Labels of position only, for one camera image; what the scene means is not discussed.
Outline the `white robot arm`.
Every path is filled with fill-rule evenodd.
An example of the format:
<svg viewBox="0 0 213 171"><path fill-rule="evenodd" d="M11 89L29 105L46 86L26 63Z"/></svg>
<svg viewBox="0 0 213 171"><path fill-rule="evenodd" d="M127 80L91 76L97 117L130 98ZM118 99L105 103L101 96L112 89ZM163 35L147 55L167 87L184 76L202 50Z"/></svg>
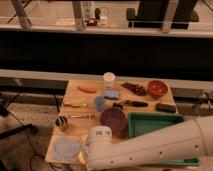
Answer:
<svg viewBox="0 0 213 171"><path fill-rule="evenodd" d="M95 170L213 156L213 116L190 119L118 143L112 142L109 127L95 126L88 133L83 154L87 165Z"/></svg>

